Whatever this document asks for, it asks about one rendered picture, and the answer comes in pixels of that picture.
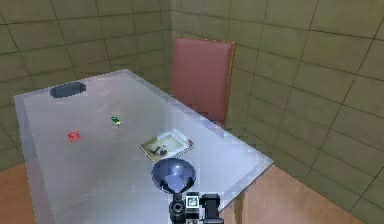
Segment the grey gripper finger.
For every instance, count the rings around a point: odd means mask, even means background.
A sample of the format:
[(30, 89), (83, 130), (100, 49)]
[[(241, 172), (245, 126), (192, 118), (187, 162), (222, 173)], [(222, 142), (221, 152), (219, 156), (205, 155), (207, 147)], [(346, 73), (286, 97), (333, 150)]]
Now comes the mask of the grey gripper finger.
[(183, 188), (180, 190), (180, 193), (184, 193), (185, 191), (189, 190), (195, 183), (195, 180), (192, 177), (189, 177), (184, 184)]
[(167, 192), (167, 193), (169, 193), (169, 194), (172, 194), (172, 195), (175, 194), (175, 191), (169, 187), (169, 185), (168, 185), (168, 183), (167, 183), (166, 180), (162, 180), (162, 181), (160, 182), (160, 188), (161, 188), (163, 191), (165, 191), (165, 192)]

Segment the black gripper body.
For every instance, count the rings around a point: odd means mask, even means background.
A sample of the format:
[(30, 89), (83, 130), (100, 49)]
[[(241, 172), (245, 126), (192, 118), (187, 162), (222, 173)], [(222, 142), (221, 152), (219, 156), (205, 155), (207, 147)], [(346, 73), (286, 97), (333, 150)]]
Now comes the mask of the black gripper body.
[(174, 194), (169, 204), (169, 216), (172, 224), (185, 224), (185, 201), (181, 194)]

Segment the blue bowl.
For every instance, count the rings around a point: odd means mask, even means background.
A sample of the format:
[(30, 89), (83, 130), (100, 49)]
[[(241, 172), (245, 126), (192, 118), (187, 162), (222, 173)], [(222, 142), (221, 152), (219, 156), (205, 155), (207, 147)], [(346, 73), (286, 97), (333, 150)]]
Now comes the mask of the blue bowl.
[(187, 161), (179, 158), (166, 158), (156, 162), (151, 171), (152, 181), (160, 190), (160, 182), (166, 180), (175, 194), (182, 194), (183, 188), (189, 177), (196, 181), (196, 170)]

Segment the grey table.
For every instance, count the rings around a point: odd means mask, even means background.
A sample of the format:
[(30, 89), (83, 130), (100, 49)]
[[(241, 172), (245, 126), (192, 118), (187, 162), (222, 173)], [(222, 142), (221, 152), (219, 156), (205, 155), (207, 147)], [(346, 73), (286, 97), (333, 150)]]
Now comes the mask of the grey table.
[(272, 164), (127, 69), (76, 82), (86, 90), (70, 97), (47, 87), (14, 98), (37, 224), (171, 224), (172, 197), (154, 185), (140, 145), (172, 129), (194, 142), (181, 156), (196, 170), (192, 189), (219, 194), (222, 207)]

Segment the red chair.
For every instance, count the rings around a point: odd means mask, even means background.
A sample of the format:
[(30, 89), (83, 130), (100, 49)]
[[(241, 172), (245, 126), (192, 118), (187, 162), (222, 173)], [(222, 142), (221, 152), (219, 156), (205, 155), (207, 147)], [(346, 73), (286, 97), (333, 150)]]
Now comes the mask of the red chair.
[(170, 94), (195, 112), (225, 127), (236, 43), (174, 38)]

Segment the dark grey oval plate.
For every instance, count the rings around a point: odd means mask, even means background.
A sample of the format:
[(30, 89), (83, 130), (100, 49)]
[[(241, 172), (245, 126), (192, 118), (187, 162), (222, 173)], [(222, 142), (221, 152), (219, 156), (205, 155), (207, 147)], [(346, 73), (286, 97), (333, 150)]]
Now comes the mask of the dark grey oval plate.
[(86, 85), (81, 82), (66, 83), (50, 90), (50, 95), (53, 98), (65, 98), (70, 97), (86, 90)]

